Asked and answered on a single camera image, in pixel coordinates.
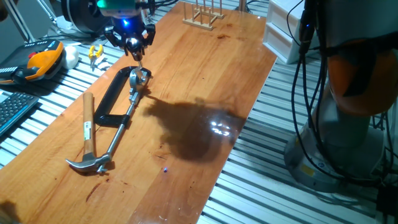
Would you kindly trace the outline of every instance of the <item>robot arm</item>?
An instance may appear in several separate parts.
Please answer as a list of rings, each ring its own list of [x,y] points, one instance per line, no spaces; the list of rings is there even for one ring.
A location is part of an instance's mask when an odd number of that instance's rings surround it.
[[[112,17],[112,25],[105,27],[105,37],[115,47],[124,49],[126,56],[130,54],[141,64],[144,49],[152,45],[155,37],[155,25],[145,24],[141,11],[149,9],[153,14],[154,1],[135,2],[132,0],[99,0],[97,6],[102,15]]]

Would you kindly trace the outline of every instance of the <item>yellow handle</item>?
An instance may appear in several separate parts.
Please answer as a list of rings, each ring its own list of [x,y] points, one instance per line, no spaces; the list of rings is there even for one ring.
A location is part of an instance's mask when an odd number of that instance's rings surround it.
[[[100,44],[99,50],[97,51],[97,53],[95,53],[95,56],[99,58],[103,52],[104,52],[104,47],[102,46],[102,44]]]
[[[88,58],[93,58],[93,56],[94,56],[94,49],[95,49],[95,46],[93,45],[93,46],[91,46],[90,47],[90,51],[88,52]]]

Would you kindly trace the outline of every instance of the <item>green light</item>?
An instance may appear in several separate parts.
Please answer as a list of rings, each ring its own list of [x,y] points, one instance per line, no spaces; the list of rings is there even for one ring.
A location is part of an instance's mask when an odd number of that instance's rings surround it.
[[[135,9],[136,2],[132,0],[99,0],[100,9]]]

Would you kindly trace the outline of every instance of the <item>claw hammer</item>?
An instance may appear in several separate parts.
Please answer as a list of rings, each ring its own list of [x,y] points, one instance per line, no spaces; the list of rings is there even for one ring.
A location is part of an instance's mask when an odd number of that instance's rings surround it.
[[[84,133],[84,153],[81,162],[66,161],[70,166],[79,172],[96,171],[101,164],[111,160],[108,155],[96,157],[95,155],[95,123],[94,123],[94,100],[93,94],[85,92],[83,94],[83,133]]]

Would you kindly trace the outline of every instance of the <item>pliers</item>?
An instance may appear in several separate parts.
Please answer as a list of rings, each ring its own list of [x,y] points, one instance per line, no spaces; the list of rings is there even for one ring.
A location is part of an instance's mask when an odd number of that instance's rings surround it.
[[[94,72],[94,64],[95,61],[97,60],[97,58],[99,58],[102,53],[104,52],[104,47],[102,46],[102,44],[99,45],[99,50],[97,52],[95,52],[95,46],[92,45],[90,47],[90,51],[88,52],[88,58],[90,59],[90,68],[93,70]]]

